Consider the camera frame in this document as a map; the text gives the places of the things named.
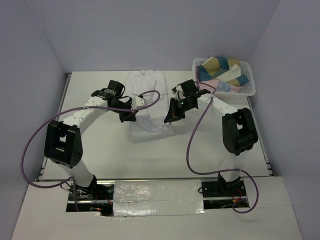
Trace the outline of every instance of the white cloth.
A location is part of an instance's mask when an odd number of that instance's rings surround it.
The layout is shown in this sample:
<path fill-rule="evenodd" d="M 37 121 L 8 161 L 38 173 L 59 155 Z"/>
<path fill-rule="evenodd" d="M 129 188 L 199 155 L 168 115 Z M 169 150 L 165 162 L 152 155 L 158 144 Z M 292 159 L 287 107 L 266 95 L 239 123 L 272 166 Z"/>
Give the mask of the white cloth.
<path fill-rule="evenodd" d="M 145 110 L 136 114 L 136 122 L 129 122 L 130 140 L 145 142 L 173 136 L 174 131 L 170 123 L 164 123 L 169 111 L 169 98 L 166 77 L 163 72 L 133 71 L 125 78 L 126 91 L 129 97 L 138 96 L 149 90 L 157 90 L 160 100 Z M 153 103 L 158 95 L 144 94 L 147 104 Z"/>

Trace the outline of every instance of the folded cloth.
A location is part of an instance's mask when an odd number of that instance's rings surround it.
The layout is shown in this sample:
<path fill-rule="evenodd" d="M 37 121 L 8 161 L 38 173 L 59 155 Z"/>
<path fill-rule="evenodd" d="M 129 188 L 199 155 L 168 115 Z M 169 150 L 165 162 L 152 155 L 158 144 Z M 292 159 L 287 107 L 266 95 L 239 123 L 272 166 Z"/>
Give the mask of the folded cloth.
<path fill-rule="evenodd" d="M 156 90 L 160 93 L 159 101 L 136 115 L 136 122 L 129 122 L 130 139 L 132 142 L 151 141 L 163 137 L 173 136 L 174 131 L 170 123 L 164 123 L 169 111 L 169 98 L 166 77 L 162 72 L 134 71 L 125 78 L 126 91 L 129 97 L 140 95 L 149 90 Z M 158 95 L 143 95 L 147 104 L 153 103 Z"/>
<path fill-rule="evenodd" d="M 205 81 L 206 84 L 216 88 L 218 92 L 225 92 L 225 93 L 238 93 L 243 89 L 243 86 L 233 86 L 231 84 L 228 84 L 226 82 L 220 81 L 217 78 Z M 203 84 L 199 84 L 199 88 L 207 89 L 210 92 L 212 91 L 212 88 Z"/>
<path fill-rule="evenodd" d="M 199 82 L 218 79 L 233 86 L 243 86 L 249 80 L 241 75 L 240 62 L 234 58 L 211 57 L 196 68 Z"/>

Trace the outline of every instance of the pink cloth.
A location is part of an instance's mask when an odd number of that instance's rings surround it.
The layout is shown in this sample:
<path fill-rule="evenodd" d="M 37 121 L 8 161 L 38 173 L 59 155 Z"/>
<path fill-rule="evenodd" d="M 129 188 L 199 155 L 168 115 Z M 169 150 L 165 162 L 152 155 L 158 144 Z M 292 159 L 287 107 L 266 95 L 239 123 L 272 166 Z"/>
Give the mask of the pink cloth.
<path fill-rule="evenodd" d="M 243 86 L 233 86 L 226 82 L 220 81 L 216 78 L 209 81 L 203 81 L 202 83 L 209 84 L 210 86 L 215 87 L 217 92 L 238 93 L 243 89 Z M 204 84 L 198 84 L 198 85 L 200 89 L 207 89 L 210 92 L 212 91 L 212 88 L 209 86 L 206 86 Z"/>

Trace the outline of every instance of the black bracket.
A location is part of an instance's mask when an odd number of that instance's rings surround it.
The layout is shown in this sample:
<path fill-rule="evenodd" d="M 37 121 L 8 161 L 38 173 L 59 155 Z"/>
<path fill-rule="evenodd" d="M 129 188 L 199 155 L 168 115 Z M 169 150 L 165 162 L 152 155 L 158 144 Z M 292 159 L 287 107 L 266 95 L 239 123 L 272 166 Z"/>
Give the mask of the black bracket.
<path fill-rule="evenodd" d="M 164 119 L 164 123 L 171 123 L 184 119 L 186 117 L 186 111 L 198 108 L 198 98 L 204 94 L 210 93 L 207 89 L 200 90 L 192 79 L 181 83 L 180 86 L 185 98 L 178 100 L 172 97 L 170 99 L 169 111 Z"/>
<path fill-rule="evenodd" d="M 69 126 L 62 121 L 51 121 L 46 131 L 44 156 L 56 164 L 72 168 L 80 162 L 82 155 L 80 129 L 76 125 Z"/>
<path fill-rule="evenodd" d="M 223 116 L 222 137 L 225 148 L 236 156 L 252 149 L 258 141 L 258 134 L 251 111 L 243 108 Z"/>

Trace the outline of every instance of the colorful fabric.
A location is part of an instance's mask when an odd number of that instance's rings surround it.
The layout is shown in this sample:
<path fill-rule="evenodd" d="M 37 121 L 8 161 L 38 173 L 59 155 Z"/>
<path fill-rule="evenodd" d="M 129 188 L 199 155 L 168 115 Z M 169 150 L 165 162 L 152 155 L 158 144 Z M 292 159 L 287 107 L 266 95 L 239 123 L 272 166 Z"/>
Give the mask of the colorful fabric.
<path fill-rule="evenodd" d="M 218 79 L 212 79 L 209 81 L 205 81 L 206 84 L 216 88 L 218 92 L 225 92 L 225 93 L 238 93 L 243 89 L 243 86 L 233 86 L 226 82 L 220 81 Z M 200 89 L 207 89 L 212 91 L 212 88 L 203 84 L 198 84 Z"/>
<path fill-rule="evenodd" d="M 218 79 L 233 86 L 243 86 L 249 82 L 245 75 L 241 75 L 240 62 L 234 58 L 211 57 L 196 70 L 200 82 Z"/>

